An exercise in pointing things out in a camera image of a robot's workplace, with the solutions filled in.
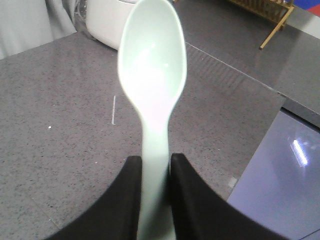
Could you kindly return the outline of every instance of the black holder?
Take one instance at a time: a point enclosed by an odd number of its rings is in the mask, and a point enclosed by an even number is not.
[[[172,154],[170,164],[170,201],[177,240],[287,240],[218,196],[184,154]],[[105,193],[46,240],[136,240],[141,183],[142,159],[129,156]]]

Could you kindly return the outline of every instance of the red object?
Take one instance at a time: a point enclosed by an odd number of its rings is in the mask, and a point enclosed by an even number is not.
[[[309,8],[308,11],[320,17],[320,4]]]

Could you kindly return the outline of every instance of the white appliance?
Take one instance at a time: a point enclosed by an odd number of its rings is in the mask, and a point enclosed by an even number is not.
[[[86,28],[100,42],[118,50],[128,15],[138,0],[87,0]]]

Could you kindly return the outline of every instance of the spoon handle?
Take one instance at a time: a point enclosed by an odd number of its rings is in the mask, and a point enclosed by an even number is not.
[[[142,193],[138,240],[175,240],[168,196],[168,123],[155,127],[142,121]]]

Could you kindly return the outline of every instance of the plastic spoon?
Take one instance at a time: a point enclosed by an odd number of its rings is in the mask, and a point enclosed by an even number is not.
[[[166,0],[140,0],[128,16],[118,52],[121,86],[142,124],[142,194],[138,240],[176,239],[168,201],[168,122],[185,86],[186,48]]]

